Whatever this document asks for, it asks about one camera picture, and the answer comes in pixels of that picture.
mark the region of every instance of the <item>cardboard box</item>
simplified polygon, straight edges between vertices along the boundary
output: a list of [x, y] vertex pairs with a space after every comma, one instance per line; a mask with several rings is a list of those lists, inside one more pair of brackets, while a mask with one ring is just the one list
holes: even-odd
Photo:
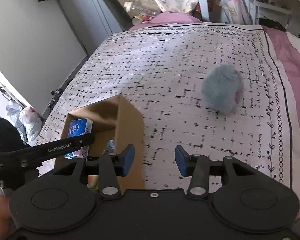
[[[72, 110], [68, 113], [61, 139], [67, 138], [71, 120], [88, 118], [93, 121], [95, 142], [90, 145], [89, 156], [101, 156], [109, 140], [114, 140], [115, 152], [121, 153], [128, 144], [135, 147], [135, 157], [128, 176], [118, 177], [123, 192], [126, 189], [144, 189], [142, 162], [144, 151], [144, 124], [142, 114], [123, 96], [117, 95]], [[56, 159], [55, 167], [66, 162], [64, 156]]]

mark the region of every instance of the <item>fluffy blue object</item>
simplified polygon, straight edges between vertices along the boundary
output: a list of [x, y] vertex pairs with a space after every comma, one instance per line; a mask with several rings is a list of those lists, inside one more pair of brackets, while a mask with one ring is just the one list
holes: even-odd
[[228, 114], [242, 98], [242, 77], [233, 65], [221, 65], [204, 79], [202, 93], [211, 107]]

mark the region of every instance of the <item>white patterned bed sheet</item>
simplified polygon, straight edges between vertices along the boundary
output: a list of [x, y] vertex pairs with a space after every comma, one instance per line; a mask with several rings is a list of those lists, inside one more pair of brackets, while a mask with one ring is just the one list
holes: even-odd
[[[201, 87], [221, 64], [244, 79], [239, 107], [224, 116]], [[172, 24], [118, 33], [105, 40], [69, 84], [39, 143], [60, 139], [69, 111], [121, 93], [144, 116], [146, 188], [186, 189], [176, 145], [221, 161], [232, 155], [291, 187], [300, 199], [300, 131], [291, 86], [260, 25]], [[43, 163], [40, 173], [53, 168]], [[210, 191], [220, 179], [210, 178]]]

